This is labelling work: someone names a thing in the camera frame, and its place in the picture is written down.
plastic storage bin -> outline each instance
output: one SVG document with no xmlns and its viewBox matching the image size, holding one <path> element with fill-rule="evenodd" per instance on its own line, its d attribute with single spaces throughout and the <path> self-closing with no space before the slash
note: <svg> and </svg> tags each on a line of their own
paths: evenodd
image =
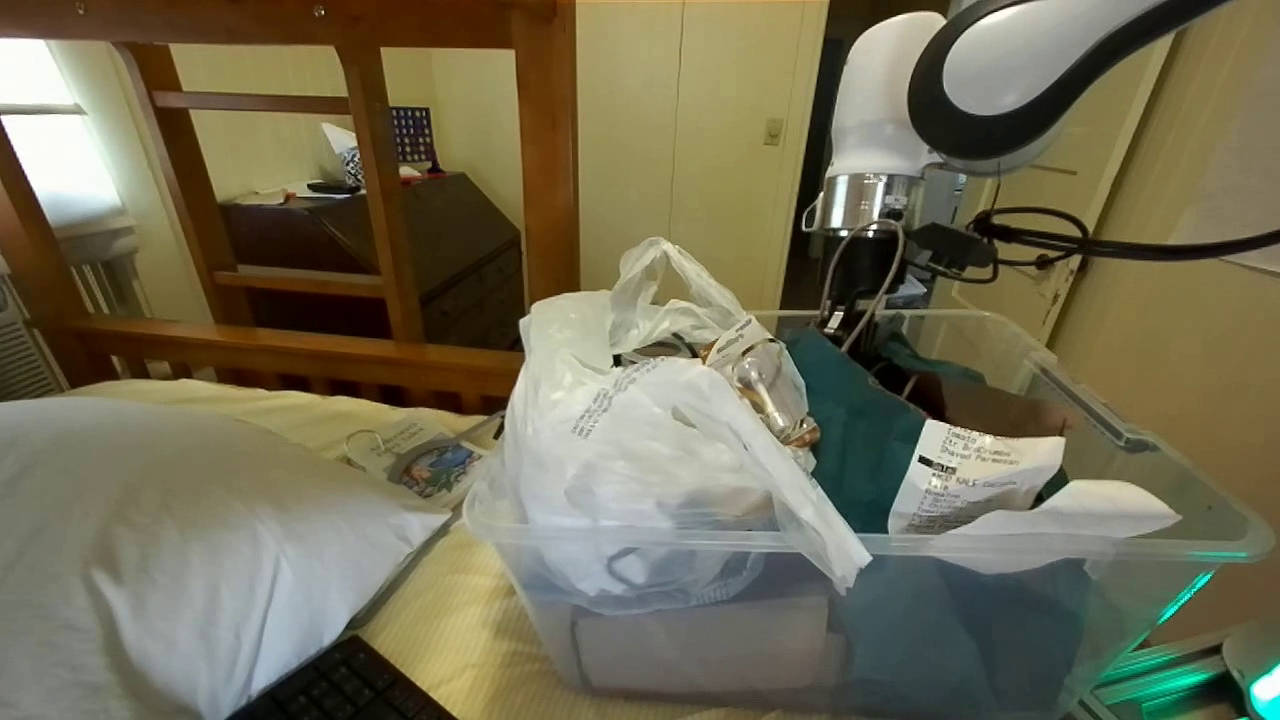
<svg viewBox="0 0 1280 720">
<path fill-rule="evenodd" d="M 1006 320 L 887 320 L 925 354 L 1052 401 L 1068 416 L 1070 478 L 1132 478 L 1173 503 L 1180 524 L 1023 570 L 975 570 L 965 555 L 1037 559 L 1052 546 L 1029 534 L 972 539 L 936 559 L 921 539 L 859 530 L 876 559 L 837 596 L 776 530 L 530 529 L 515 486 L 486 474 L 467 494 L 467 529 L 498 546 L 562 685 L 841 717 L 1055 717 L 1173 618 L 1218 562 L 1268 550 L 1272 530 L 1249 509 L 1157 434 L 1114 421 Z M 539 562 L 554 542 L 725 555 L 725 566 L 753 566 L 753 579 L 721 605 L 598 610 Z"/>
</svg>

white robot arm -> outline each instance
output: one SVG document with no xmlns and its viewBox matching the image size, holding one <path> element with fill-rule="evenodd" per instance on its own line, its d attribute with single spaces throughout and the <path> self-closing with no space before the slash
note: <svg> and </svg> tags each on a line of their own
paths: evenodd
<svg viewBox="0 0 1280 720">
<path fill-rule="evenodd" d="M 842 59 L 815 232 L 841 235 L 829 313 L 859 314 L 897 271 L 925 168 L 1029 164 L 1068 108 L 1122 57 L 1229 0 L 972 0 L 954 14 L 902 12 Z"/>
</svg>

bedsheet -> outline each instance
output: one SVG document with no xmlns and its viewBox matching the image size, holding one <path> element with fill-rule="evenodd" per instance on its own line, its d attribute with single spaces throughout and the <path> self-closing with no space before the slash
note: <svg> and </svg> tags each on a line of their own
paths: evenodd
<svg viewBox="0 0 1280 720">
<path fill-rule="evenodd" d="M 229 717 L 446 519 L 251 424 L 0 405 L 0 717 Z"/>
<path fill-rule="evenodd" d="M 341 461 L 353 431 L 408 416 L 451 431 L 474 424 L 474 416 L 436 407 L 387 407 L 373 401 L 258 392 L 205 380 L 113 380 L 74 387 L 74 397 L 219 411 L 326 461 Z M 414 559 L 414 566 L 408 566 L 391 596 L 384 596 L 355 632 L 459 720 L 800 720 L 800 713 L 589 694 L 558 685 L 498 555 L 459 519 Z"/>
</svg>

white plastic bag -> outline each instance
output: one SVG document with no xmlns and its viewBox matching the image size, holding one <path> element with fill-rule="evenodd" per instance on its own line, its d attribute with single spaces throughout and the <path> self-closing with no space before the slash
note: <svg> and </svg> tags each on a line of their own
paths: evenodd
<svg viewBox="0 0 1280 720">
<path fill-rule="evenodd" d="M 692 300 L 651 302 L 663 262 Z M 581 529 L 581 542 L 547 542 L 539 555 L 584 605 L 643 610 L 740 592 L 753 550 L 731 539 L 700 542 L 706 530 L 785 530 L 841 592 L 866 562 L 863 542 L 725 372 L 692 354 L 612 365 L 670 332 L 714 345 L 740 322 L 756 320 L 668 239 L 632 247 L 612 291 L 553 297 L 520 320 L 525 366 L 498 471 L 528 524 Z M 663 542 L 632 539 L 626 529 L 659 530 Z"/>
</svg>

wooden headboard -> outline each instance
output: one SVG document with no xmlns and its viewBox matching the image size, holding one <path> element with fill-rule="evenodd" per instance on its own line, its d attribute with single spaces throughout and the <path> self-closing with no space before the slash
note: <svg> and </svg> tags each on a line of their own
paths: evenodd
<svg viewBox="0 0 1280 720">
<path fill-rule="evenodd" d="M 0 256 L 69 384 L 121 372 L 216 372 L 246 384 L 355 387 L 408 401 L 491 405 L 515 353 L 420 345 L 420 300 L 404 260 L 398 177 L 378 49 L 512 49 L 525 159 L 528 300 L 576 288 L 576 14 L 572 0 L 3 0 L 0 34 L 106 40 L 146 100 L 163 184 L 211 309 L 211 327 L 88 314 L 54 235 L 0 122 Z M 167 45 L 326 45 L 347 94 L 235 94 L 179 87 Z M 235 268 L 192 113 L 347 113 L 378 276 Z M 246 288 L 376 297 L 391 340 L 246 327 Z"/>
</svg>

